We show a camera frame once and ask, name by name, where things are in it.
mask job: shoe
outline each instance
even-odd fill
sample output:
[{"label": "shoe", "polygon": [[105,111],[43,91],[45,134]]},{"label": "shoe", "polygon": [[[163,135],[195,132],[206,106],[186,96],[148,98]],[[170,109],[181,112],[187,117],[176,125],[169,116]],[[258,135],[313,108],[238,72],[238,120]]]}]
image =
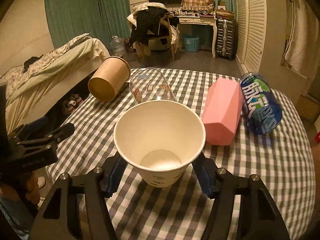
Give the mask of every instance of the shoe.
[{"label": "shoe", "polygon": [[76,106],[76,101],[64,100],[62,103],[62,113],[65,115],[70,115],[75,110],[75,106]]},{"label": "shoe", "polygon": [[41,206],[42,206],[42,204],[43,204],[44,200],[45,200],[45,198],[44,198],[44,197],[40,197],[40,201],[39,201],[39,203],[38,203],[38,209],[40,209],[40,208],[41,208]]},{"label": "shoe", "polygon": [[73,101],[76,102],[76,107],[78,107],[79,105],[81,105],[82,102],[83,102],[83,100],[82,100],[82,98],[79,96],[79,94],[71,94],[70,100],[73,100]]},{"label": "shoe", "polygon": [[45,185],[45,177],[39,177],[38,178],[38,186],[39,186],[39,189],[43,188]]}]

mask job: kraft paper cup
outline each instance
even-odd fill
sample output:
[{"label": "kraft paper cup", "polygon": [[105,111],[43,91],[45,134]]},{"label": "kraft paper cup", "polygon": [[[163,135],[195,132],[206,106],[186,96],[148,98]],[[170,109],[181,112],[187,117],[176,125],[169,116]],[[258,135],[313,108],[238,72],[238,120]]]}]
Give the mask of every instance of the kraft paper cup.
[{"label": "kraft paper cup", "polygon": [[154,100],[132,107],[119,118],[114,142],[121,157],[148,184],[167,187],[201,153],[205,129],[190,108]]},{"label": "kraft paper cup", "polygon": [[102,102],[112,101],[129,79],[129,64],[122,58],[108,57],[88,82],[90,93]]}]

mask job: blue basket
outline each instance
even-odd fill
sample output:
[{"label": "blue basket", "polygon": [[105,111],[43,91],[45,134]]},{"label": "blue basket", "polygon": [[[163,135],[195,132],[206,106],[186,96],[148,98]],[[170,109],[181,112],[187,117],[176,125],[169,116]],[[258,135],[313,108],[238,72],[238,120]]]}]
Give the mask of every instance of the blue basket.
[{"label": "blue basket", "polygon": [[192,36],[184,36],[184,47],[186,51],[190,52],[196,52],[199,50],[198,44],[199,44],[199,37],[192,37]]}]

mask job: white paper cup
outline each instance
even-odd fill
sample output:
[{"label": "white paper cup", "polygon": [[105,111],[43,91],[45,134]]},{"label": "white paper cup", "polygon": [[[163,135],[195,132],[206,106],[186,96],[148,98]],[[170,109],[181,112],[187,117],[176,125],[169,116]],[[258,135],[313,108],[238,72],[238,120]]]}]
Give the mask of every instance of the white paper cup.
[{"label": "white paper cup", "polygon": [[169,100],[138,104],[116,123],[119,154],[154,187],[175,183],[201,153],[205,129],[190,108]]}]

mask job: pink hexagonal box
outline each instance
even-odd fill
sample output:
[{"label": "pink hexagonal box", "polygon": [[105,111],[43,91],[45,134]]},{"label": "pink hexagonal box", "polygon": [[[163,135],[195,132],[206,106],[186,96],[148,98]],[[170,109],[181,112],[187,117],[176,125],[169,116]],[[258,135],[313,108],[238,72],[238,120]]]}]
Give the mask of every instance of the pink hexagonal box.
[{"label": "pink hexagonal box", "polygon": [[239,123],[243,95],[237,81],[218,78],[208,90],[202,122],[206,141],[212,145],[230,145]]}]

